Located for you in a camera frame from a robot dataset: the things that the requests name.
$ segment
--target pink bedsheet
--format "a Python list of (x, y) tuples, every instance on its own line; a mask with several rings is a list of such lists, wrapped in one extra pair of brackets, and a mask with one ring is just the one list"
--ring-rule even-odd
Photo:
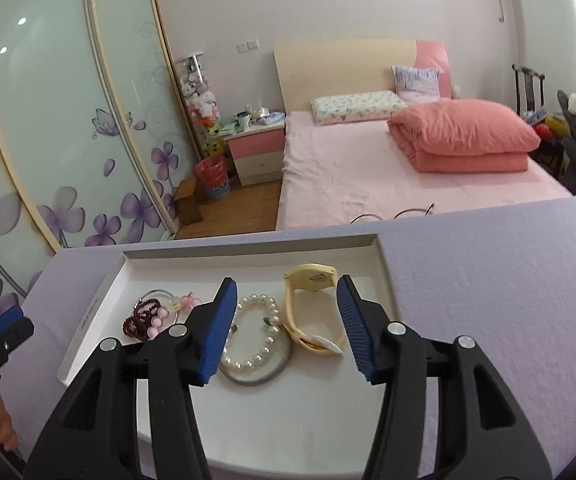
[(310, 112), (293, 112), (286, 132), (277, 229), (388, 219), (433, 202), (443, 213), (570, 195), (532, 160), (522, 173), (418, 173), (386, 121), (316, 126)]

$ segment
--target nightstand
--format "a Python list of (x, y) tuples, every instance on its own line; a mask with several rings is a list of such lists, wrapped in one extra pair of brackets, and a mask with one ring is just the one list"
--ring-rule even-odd
[(242, 186), (281, 180), (285, 121), (224, 137)]

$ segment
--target metal screw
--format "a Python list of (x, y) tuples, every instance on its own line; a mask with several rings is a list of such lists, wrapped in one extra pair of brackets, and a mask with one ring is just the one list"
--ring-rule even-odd
[(404, 335), (405, 334), (405, 325), (403, 323), (390, 323), (388, 325), (388, 332), (394, 335)]
[(108, 338), (104, 339), (103, 341), (101, 341), (101, 343), (99, 344), (99, 348), (101, 350), (103, 350), (104, 352), (110, 352), (111, 350), (114, 350), (115, 348), (117, 348), (117, 339), (113, 339), (112, 337), (108, 337)]
[(456, 341), (458, 341), (459, 346), (462, 346), (463, 348), (471, 349), (476, 346), (474, 339), (472, 339), (469, 335), (459, 336)]
[(177, 323), (168, 329), (168, 333), (172, 337), (183, 337), (188, 333), (188, 327), (182, 323)]

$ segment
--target pearl bracelet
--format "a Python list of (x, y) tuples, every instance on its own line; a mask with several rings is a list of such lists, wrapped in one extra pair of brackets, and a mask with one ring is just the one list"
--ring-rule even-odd
[[(237, 325), (235, 321), (238, 317), (242, 316), (247, 307), (258, 304), (263, 304), (269, 314), (268, 317), (263, 318), (263, 321), (268, 325), (268, 335), (263, 342), (263, 346), (259, 349), (259, 353), (253, 355), (248, 361), (233, 361), (229, 356), (228, 347), (231, 337), (237, 331)], [(280, 325), (281, 319), (279, 318), (279, 310), (277, 310), (277, 304), (273, 298), (268, 298), (265, 294), (261, 294), (260, 296), (252, 294), (249, 298), (243, 298), (241, 303), (237, 305), (235, 316), (232, 319), (232, 325), (228, 332), (226, 344), (224, 345), (223, 354), (221, 356), (221, 365), (234, 372), (250, 372), (254, 368), (258, 368), (263, 365), (265, 359), (270, 357), (274, 350), (275, 339), (281, 332)]]

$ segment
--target floral pillow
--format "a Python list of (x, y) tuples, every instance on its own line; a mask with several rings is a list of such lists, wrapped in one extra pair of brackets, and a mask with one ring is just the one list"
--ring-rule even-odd
[(440, 101), (439, 69), (394, 66), (397, 94), (410, 104)]
[(405, 101), (389, 90), (319, 97), (312, 101), (316, 124), (385, 120), (406, 107)]

